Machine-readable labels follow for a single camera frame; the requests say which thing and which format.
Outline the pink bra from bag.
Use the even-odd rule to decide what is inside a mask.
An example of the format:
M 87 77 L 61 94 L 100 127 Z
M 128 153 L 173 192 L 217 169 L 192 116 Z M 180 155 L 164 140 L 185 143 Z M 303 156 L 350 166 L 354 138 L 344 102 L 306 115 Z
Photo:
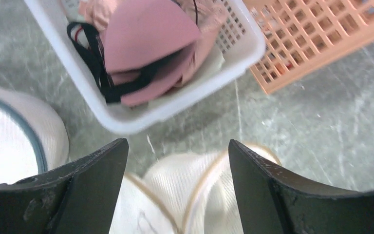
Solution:
M 122 3 L 122 0 L 80 0 L 77 12 L 86 22 L 95 26 L 99 32 L 103 32 L 112 14 Z M 191 19 L 198 17 L 197 25 L 201 32 L 191 64 L 174 85 L 179 88 L 192 80 L 209 56 L 221 26 L 227 19 L 227 11 L 221 4 L 212 0 L 177 0 L 176 3 L 181 5 L 181 9 Z

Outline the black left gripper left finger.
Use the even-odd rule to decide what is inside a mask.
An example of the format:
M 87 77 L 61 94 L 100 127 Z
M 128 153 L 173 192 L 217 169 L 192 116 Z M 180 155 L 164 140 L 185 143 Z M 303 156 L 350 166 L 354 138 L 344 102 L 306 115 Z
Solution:
M 119 138 L 46 173 L 0 184 L 0 234 L 106 234 L 127 164 Z

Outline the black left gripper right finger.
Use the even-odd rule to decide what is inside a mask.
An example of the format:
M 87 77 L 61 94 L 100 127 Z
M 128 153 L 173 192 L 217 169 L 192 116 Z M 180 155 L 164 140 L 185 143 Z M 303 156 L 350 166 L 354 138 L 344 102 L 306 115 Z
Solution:
M 374 234 L 374 190 L 302 177 L 232 139 L 228 154 L 246 234 Z

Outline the pink black-strapped bra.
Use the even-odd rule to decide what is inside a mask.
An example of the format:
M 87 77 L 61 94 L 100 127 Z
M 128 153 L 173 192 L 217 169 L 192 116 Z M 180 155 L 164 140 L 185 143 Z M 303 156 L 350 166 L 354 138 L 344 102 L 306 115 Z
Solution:
M 201 32 L 172 0 L 86 0 L 67 35 L 108 104 L 147 103 L 185 78 Z

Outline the beige-trimmed mesh laundry bag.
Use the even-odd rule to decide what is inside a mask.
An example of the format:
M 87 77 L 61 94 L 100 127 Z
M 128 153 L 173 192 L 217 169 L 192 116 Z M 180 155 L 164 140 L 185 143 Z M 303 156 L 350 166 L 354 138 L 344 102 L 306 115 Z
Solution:
M 166 156 L 125 173 L 112 234 L 241 234 L 228 151 Z

